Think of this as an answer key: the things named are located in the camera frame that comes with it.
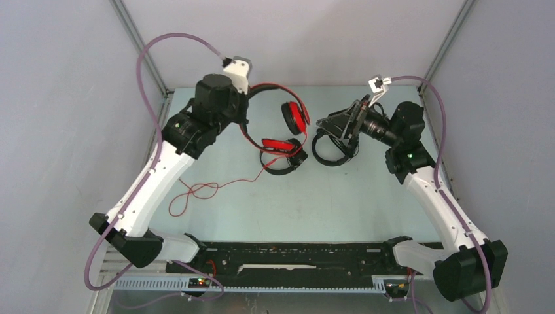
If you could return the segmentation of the small black headphones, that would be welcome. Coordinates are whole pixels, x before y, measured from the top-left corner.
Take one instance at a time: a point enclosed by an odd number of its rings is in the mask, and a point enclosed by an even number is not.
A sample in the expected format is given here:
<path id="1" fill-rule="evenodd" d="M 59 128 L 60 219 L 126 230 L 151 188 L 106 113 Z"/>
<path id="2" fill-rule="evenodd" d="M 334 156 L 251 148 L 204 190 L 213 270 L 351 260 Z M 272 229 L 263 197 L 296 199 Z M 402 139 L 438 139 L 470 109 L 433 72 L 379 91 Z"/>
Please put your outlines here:
<path id="1" fill-rule="evenodd" d="M 290 174 L 297 170 L 307 158 L 308 154 L 297 139 L 262 139 L 259 161 L 263 169 L 271 175 Z"/>

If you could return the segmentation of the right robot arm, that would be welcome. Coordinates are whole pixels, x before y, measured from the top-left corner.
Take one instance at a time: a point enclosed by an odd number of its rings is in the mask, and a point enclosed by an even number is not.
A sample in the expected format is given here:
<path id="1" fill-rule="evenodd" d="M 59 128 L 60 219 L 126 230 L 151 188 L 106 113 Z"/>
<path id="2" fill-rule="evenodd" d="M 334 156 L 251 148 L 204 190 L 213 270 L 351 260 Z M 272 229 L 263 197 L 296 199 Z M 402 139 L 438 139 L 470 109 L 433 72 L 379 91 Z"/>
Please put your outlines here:
<path id="1" fill-rule="evenodd" d="M 350 108 L 319 119 L 318 133 L 354 144 L 365 134 L 387 145 L 388 171 L 418 200 L 442 243 L 441 249 L 432 249 L 409 237 L 390 239 L 385 243 L 388 251 L 380 257 L 383 269 L 398 273 L 408 267 L 431 277 L 449 301 L 497 288 L 508 250 L 473 224 L 440 177 L 437 163 L 421 142 L 423 107 L 402 102 L 391 118 L 375 107 L 355 101 Z"/>

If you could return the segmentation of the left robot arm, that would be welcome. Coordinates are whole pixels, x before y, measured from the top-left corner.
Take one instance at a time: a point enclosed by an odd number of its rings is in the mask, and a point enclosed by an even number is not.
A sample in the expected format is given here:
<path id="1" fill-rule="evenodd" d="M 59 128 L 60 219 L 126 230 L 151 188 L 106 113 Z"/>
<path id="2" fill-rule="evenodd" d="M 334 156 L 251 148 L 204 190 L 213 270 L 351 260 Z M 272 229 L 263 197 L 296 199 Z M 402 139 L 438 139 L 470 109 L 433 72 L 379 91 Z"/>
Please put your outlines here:
<path id="1" fill-rule="evenodd" d="M 173 184 L 231 123 L 246 121 L 246 74 L 209 74 L 200 80 L 187 106 L 168 119 L 150 162 L 108 213 L 95 213 L 89 224 L 137 268 L 155 260 L 178 260 L 191 272 L 202 271 L 207 255 L 187 234 L 171 235 L 149 223 Z"/>

